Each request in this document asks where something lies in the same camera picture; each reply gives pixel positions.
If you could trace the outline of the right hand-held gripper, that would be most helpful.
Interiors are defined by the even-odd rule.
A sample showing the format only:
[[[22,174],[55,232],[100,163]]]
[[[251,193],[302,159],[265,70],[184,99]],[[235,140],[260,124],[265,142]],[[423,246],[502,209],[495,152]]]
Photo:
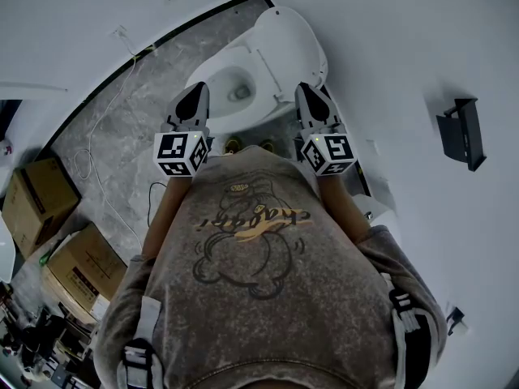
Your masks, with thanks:
[[[339,122],[337,107],[329,96],[304,82],[296,87],[295,101],[302,127],[297,161],[317,177],[343,174],[357,157],[345,125]]]

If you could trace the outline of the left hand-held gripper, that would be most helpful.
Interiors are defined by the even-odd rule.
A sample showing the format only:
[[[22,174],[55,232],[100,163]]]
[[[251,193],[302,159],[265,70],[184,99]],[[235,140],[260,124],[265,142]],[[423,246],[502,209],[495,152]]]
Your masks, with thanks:
[[[168,105],[165,129],[155,134],[153,162],[166,177],[194,177],[210,151],[210,92],[205,82],[183,89]]]

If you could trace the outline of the person's left forearm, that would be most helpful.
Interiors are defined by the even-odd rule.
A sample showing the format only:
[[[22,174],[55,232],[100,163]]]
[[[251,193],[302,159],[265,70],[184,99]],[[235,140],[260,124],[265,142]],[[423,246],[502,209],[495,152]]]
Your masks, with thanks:
[[[191,177],[172,177],[166,185],[157,212],[144,239],[142,256],[156,258],[164,243],[169,228],[192,183]]]

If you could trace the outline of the person's right forearm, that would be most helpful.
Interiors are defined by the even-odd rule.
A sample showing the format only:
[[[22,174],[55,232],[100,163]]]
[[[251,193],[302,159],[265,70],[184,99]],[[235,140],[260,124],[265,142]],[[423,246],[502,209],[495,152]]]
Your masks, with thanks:
[[[354,203],[339,175],[318,177],[324,207],[346,236],[358,244],[370,231],[370,224]]]

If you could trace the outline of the white toilet bowl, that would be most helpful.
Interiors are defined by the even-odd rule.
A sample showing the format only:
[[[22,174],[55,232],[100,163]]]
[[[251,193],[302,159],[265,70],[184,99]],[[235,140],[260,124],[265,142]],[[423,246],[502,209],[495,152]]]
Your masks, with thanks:
[[[212,135],[250,130],[295,111],[293,101],[281,100],[268,72],[230,66],[206,81],[210,105],[207,127]]]

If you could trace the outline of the white toilet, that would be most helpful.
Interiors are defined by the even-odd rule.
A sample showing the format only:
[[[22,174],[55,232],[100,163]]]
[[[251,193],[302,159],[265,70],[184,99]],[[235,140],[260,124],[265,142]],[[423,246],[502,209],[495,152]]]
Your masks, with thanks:
[[[190,86],[198,82],[206,83],[212,75],[230,66],[243,67],[251,72],[268,72],[271,75],[256,49],[248,49],[244,45],[238,45],[232,48],[226,47],[203,62],[191,74],[187,80],[187,85]]]

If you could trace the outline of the black wall-mounted box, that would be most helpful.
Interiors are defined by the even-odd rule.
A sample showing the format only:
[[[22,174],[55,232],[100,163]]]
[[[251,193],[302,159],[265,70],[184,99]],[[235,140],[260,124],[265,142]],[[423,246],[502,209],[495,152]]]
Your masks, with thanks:
[[[467,164],[471,172],[475,172],[486,159],[477,101],[477,98],[456,98],[451,109],[436,116],[444,154]]]

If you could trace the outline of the white ceramic fixture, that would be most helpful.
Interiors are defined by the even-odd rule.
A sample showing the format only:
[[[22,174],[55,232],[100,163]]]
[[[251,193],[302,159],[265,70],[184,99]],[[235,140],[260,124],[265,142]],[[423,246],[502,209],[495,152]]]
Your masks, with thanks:
[[[363,214],[372,212],[373,218],[368,221],[371,226],[386,226],[398,245],[401,245],[401,232],[394,210],[364,194],[355,195],[353,201]]]

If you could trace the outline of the grey-brown printed t-shirt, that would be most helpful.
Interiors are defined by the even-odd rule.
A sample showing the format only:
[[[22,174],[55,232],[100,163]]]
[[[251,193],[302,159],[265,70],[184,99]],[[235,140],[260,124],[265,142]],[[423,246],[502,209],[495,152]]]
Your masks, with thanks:
[[[387,227],[346,236],[317,178],[257,146],[210,158],[109,304],[103,389],[419,387],[443,313]]]

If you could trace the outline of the brown cardboard box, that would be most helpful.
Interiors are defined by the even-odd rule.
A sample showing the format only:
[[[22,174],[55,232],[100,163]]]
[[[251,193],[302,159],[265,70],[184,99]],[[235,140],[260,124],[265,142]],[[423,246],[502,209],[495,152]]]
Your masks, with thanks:
[[[90,223],[60,243],[42,268],[42,286],[80,322],[96,324],[126,270],[127,265]]]
[[[60,230],[80,200],[79,191],[56,157],[15,169],[2,217],[25,259]]]

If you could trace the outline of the pile of dark equipment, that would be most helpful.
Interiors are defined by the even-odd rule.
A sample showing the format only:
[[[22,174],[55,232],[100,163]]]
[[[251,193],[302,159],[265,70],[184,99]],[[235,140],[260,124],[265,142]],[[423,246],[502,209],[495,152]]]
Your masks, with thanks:
[[[93,365],[92,330],[73,318],[62,304],[60,315],[42,306],[28,318],[0,285],[0,355],[15,362],[25,389],[51,383],[54,389],[101,389]]]

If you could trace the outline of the small black wall bracket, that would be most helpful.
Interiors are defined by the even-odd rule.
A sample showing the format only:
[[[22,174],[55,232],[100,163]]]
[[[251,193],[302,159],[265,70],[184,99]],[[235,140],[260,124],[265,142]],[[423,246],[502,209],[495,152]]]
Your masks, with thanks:
[[[451,308],[446,318],[448,335],[463,336],[469,330],[465,323],[465,314],[457,306]]]

